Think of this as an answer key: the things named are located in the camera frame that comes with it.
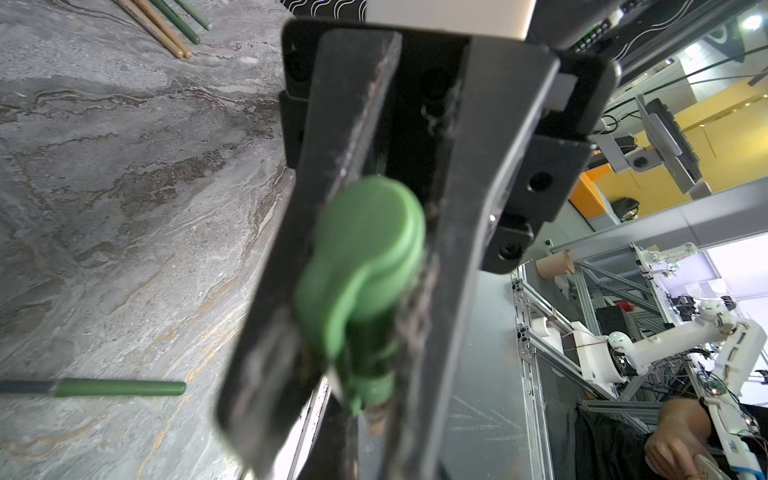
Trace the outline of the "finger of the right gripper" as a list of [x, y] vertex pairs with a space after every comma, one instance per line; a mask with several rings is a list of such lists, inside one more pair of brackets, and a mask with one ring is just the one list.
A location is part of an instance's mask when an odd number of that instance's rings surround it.
[[318, 42], [296, 183], [223, 384], [217, 419], [266, 478], [322, 374], [292, 300], [320, 210], [360, 178], [397, 71], [402, 36], [336, 28]]

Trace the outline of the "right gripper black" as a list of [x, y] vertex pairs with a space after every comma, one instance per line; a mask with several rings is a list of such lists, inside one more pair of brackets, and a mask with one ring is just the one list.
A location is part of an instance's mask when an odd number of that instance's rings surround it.
[[515, 269], [555, 218], [593, 152], [588, 136], [618, 70], [598, 56], [489, 36], [295, 19], [282, 32], [280, 106], [296, 173], [317, 45], [336, 28], [402, 36], [361, 176], [402, 182], [428, 219], [426, 284], [389, 418], [383, 476], [430, 479], [479, 271]]

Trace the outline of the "pale green pen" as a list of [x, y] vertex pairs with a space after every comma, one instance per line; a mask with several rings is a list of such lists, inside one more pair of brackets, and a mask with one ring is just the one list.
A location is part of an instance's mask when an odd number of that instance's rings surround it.
[[211, 21], [190, 0], [176, 0], [176, 3], [205, 30], [212, 29]]

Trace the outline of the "tan pen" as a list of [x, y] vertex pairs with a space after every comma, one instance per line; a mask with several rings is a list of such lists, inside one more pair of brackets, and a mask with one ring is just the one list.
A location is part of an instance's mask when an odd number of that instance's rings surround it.
[[120, 6], [142, 28], [144, 28], [158, 42], [160, 42], [172, 55], [179, 59], [184, 58], [182, 49], [165, 33], [163, 33], [161, 29], [134, 2], [125, 0], [113, 0], [113, 3]]

